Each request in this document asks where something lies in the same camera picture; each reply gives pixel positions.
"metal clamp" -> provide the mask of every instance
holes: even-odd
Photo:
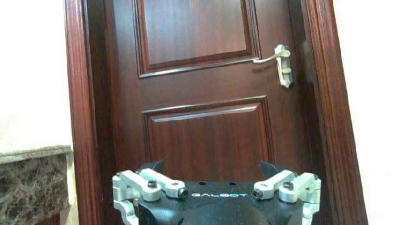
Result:
[[[311,225],[312,216],[320,211],[320,179],[312,173],[305,172],[296,176],[293,172],[284,170],[265,181],[255,183],[255,198],[271,199],[273,192],[279,190],[279,198],[283,202],[295,203],[299,199],[303,204],[301,225]]]
[[[280,44],[275,48],[275,55],[272,55],[265,59],[253,60],[255,64],[261,64],[269,62],[271,60],[276,60],[280,85],[284,86],[285,88],[289,88],[289,86],[293,84],[293,74],[292,74],[289,57],[291,57],[289,48],[283,44]]]
[[[255,183],[255,198],[259,200],[271,199],[275,191],[280,188],[284,182],[293,180],[295,173],[289,170],[281,171],[265,181]]]
[[[161,198],[161,186],[147,180],[131,170],[119,172],[112,177],[113,208],[121,213],[123,222],[127,225],[139,225],[139,218],[135,215],[133,204],[129,199],[140,198],[148,202]]]
[[[188,196],[185,184],[180,180],[171,179],[152,169],[141,170],[140,176],[148,180],[155,180],[169,198],[185,198]]]

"marble countertop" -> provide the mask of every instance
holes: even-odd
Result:
[[[0,152],[0,164],[23,161],[25,159],[57,155],[72,152],[69,145],[55,145],[43,148],[19,150],[16,152]]]
[[[68,206],[65,154],[0,165],[1,225],[37,224]]]

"silver door handle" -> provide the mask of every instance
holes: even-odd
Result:
[[[293,74],[292,74],[289,57],[291,57],[289,48],[283,44],[280,44],[275,48],[275,55],[272,55],[265,59],[253,60],[255,64],[261,64],[269,62],[271,60],[276,60],[280,85],[284,86],[285,88],[289,88],[291,85],[293,84]]]

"screw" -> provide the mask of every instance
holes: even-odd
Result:
[[[157,187],[157,182],[155,180],[148,181],[148,187],[149,188],[156,188]]]
[[[135,206],[135,207],[139,206],[139,198],[133,198],[133,206]]]
[[[177,192],[179,198],[185,198],[188,196],[188,191],[185,189],[180,189]]]
[[[255,189],[253,193],[252,193],[252,196],[256,198],[256,199],[261,199],[263,197],[263,192],[257,189]]]
[[[293,183],[292,182],[284,182],[283,183],[283,187],[285,189],[288,189],[289,191],[292,191],[293,190]]]

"door trim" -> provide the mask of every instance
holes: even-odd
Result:
[[[300,0],[313,59],[313,93],[321,148],[313,168],[325,179],[328,224],[368,224],[332,0]],[[65,0],[71,121],[80,224],[116,218],[104,1]]]

